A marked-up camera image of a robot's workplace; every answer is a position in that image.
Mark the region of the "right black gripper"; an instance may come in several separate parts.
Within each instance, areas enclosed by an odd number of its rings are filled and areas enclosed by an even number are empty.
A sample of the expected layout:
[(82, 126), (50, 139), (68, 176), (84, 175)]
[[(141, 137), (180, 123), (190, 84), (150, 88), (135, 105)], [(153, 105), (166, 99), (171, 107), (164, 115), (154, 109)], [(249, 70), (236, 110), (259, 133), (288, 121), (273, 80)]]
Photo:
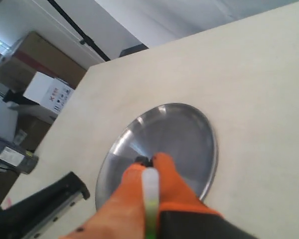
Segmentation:
[[(145, 209), (142, 172), (134, 163), (124, 172), (110, 199), (83, 225), (64, 239), (143, 239)], [(90, 198), (85, 183), (69, 172), (50, 186), (22, 201), (2, 209), (0, 239), (38, 239), (81, 199)]]

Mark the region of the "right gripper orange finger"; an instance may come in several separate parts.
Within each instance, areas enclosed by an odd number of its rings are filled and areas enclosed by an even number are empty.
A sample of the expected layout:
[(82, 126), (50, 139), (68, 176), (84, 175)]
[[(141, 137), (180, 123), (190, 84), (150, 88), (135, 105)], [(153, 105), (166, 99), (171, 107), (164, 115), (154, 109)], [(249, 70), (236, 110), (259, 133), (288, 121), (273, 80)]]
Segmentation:
[(219, 231), (213, 225), (221, 215), (207, 207), (185, 183), (171, 156), (157, 153), (153, 166), (159, 172), (160, 239), (215, 239)]

